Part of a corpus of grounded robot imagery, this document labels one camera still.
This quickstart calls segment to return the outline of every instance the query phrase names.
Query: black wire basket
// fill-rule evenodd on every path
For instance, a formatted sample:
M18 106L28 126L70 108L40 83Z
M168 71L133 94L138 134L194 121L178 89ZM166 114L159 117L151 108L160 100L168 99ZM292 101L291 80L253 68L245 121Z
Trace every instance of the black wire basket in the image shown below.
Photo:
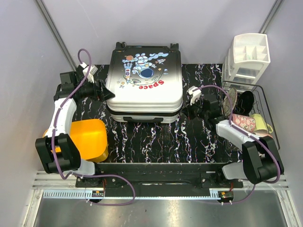
M280 150L280 144L279 140L276 134L276 129L275 125L273 123L273 119L268 107L267 99L264 93L263 87L260 85L251 85L251 84L244 84L244 83L238 83L238 82L232 82L232 81L223 81L222 82L222 88L225 91L228 91L230 88L236 88L238 96L242 94L245 91L251 91L254 95L254 104L251 112L249 115L251 116L252 114L260 114L263 119L265 120L266 124L269 124L272 126L273 132L271 133L271 136L275 140L276 146L278 150ZM221 92L221 102L223 101L224 94ZM226 149L229 150L238 150L236 146L234 146L232 143L230 143L228 140L224 141L224 144L226 146Z

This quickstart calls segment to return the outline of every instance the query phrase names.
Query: metal floor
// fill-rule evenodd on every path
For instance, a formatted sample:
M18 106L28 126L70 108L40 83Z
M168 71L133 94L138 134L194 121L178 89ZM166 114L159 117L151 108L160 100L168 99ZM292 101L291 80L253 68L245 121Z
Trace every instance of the metal floor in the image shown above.
M245 195L236 191L234 201ZM224 206L195 200L137 200L123 207L101 207L81 200L42 199L35 223L35 227L97 226L286 227L287 224L275 191L255 191L243 203Z

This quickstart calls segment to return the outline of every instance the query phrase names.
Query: rocket print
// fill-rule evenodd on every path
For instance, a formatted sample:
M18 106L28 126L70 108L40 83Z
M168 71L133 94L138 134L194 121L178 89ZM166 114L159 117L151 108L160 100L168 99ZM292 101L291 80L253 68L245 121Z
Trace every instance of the rocket print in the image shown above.
M129 80L131 78L131 68L132 68L133 64L132 63L127 63L124 64L124 68L125 68L125 79L126 79L126 83L129 83Z
M166 59L160 59L160 60L157 60L155 63L156 63L156 64L162 64L162 65L164 65L163 62L164 62L165 60L166 60Z

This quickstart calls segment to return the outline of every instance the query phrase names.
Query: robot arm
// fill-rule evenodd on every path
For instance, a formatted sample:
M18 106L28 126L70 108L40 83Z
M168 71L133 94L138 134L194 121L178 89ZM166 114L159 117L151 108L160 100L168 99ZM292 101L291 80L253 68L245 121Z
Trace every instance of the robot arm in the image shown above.
M204 95L204 99L200 100L201 91L196 87L191 87L187 93L191 100L182 112L191 120L195 117L202 118L211 132L227 139L242 151L243 162L230 163L222 167L227 180L248 179L251 183L257 184L277 176L277 168L272 158L255 140L259 140L271 151L279 164L281 174L284 173L273 138L259 137L248 132L247 136L237 125L232 123L231 126L222 115L216 95Z
M136 74L136 73L138 72L138 68L139 68L139 66L137 66L137 65L134 66L134 67L133 67L133 70L132 70L132 73L133 73L133 74Z
M61 104L68 97L68 95L76 88L78 80L87 72L87 65L81 64L76 72L66 72L60 74L61 84L58 86L55 93L54 103L55 110L50 124L43 138L36 140L35 147L41 159L44 170L47 173L58 173L57 166L54 162L53 151L51 146L51 138L53 129L55 132L55 146L60 148L60 152L56 152L59 165L62 171L74 172L80 175L94 175L95 163L81 159L80 153L70 138L72 117L76 111L79 99L84 97L91 97L100 101L107 100L115 95L105 88L105 86L98 81L94 83L93 74L97 71L96 67L91 67L88 81L69 98L63 107Z

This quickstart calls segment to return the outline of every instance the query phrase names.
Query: red label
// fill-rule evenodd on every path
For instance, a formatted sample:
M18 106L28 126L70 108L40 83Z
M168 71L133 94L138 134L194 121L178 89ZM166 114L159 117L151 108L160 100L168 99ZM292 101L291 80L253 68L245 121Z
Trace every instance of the red label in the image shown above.
M158 82L154 82L154 84L150 84L150 85L145 85L145 86L139 86L139 89L148 89L148 88L153 88L153 87L157 87L159 86L159 84L164 84L164 81L163 80L159 80Z

